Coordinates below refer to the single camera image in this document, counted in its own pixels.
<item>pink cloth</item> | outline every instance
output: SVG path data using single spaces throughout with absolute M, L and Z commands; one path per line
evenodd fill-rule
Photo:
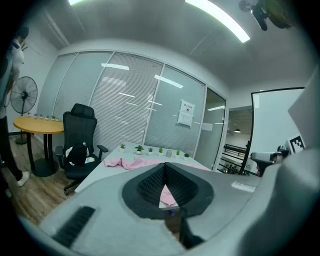
M 140 167 L 156 165 L 164 162 L 165 161 L 151 160 L 151 159 L 145 159 L 145 158 L 139 158 L 139 157 L 137 157 L 134 161 L 126 161 L 123 158 L 115 158 L 111 160 L 104 160 L 104 166 L 105 167 L 123 167 L 126 170 L 134 170 Z M 205 170 L 205 171 L 211 171 L 207 167 L 198 166 L 193 163 L 189 163 L 185 165 L 193 168 Z M 160 201 L 168 206 L 178 205 L 176 200 L 172 196 L 170 190 L 168 189 L 167 185 L 164 185 L 163 187 L 163 190 L 160 195 Z

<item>white desk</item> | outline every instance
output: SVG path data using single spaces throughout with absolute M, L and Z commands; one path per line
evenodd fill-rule
M 189 157 L 188 160 L 184 160 L 184 152 L 180 151 L 180 158 L 175 158 L 176 150 L 171 149 L 172 151 L 172 157 L 168 158 L 166 157 L 166 152 L 168 149 L 163 149 L 163 156 L 158 156 L 159 148 L 155 146 L 147 146 L 143 145 L 144 150 L 142 151 L 141 155 L 136 154 L 135 147 L 138 146 L 136 143 L 132 142 L 124 142 L 125 144 L 125 150 L 123 153 L 119 152 L 120 145 L 112 151 L 105 160 L 112 160 L 117 158 L 122 158 L 126 161 L 134 161 L 136 157 L 138 158 L 144 158 L 149 160 L 159 160 L 164 162 L 171 162 L 171 163 L 179 163 L 179 164 L 193 164 L 195 166 L 199 166 L 202 168 L 204 167 L 202 164 L 198 163 L 193 158 Z M 153 148 L 153 155 L 148 156 L 148 148 Z M 123 167 L 105 167 L 104 161 L 102 161 L 85 179 L 81 182 L 81 184 L 75 189 L 75 192 L 78 193 L 82 191 L 84 188 L 88 187 L 92 183 L 99 181 L 103 178 L 107 178 L 113 175 L 121 174 L 124 172 L 128 172 L 128 170 L 124 169 Z M 159 206 L 161 208 L 166 207 L 162 202 L 160 202 Z

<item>office chair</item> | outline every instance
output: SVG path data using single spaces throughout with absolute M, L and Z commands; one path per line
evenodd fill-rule
M 97 126 L 95 111 L 92 107 L 74 104 L 71 112 L 63 114 L 64 128 L 64 146 L 57 146 L 55 154 L 59 160 L 60 167 L 64 169 L 66 177 L 74 180 L 63 188 L 64 194 L 67 196 L 67 189 L 81 183 L 100 163 L 102 153 L 108 152 L 108 149 L 102 145 L 97 145 L 100 149 L 99 157 L 94 155 L 94 133 Z M 94 158 L 93 162 L 86 163 L 84 166 L 71 165 L 66 158 L 66 150 L 73 147 L 76 143 L 86 144 L 89 156 Z

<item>wooden floor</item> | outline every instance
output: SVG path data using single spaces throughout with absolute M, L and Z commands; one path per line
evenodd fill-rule
M 74 195 L 64 194 L 64 186 L 72 180 L 66 178 L 64 170 L 58 171 L 50 177 L 37 177 L 30 171 L 27 144 L 17 145 L 16 136 L 10 137 L 11 150 L 18 168 L 21 171 L 30 172 L 30 179 L 22 187 L 18 187 L 15 177 L 4 168 L 2 174 L 7 181 L 12 193 L 10 199 L 13 208 L 18 215 L 24 216 L 32 223 L 38 225 L 55 207 Z M 44 158 L 43 144 L 31 136 L 33 159 Z

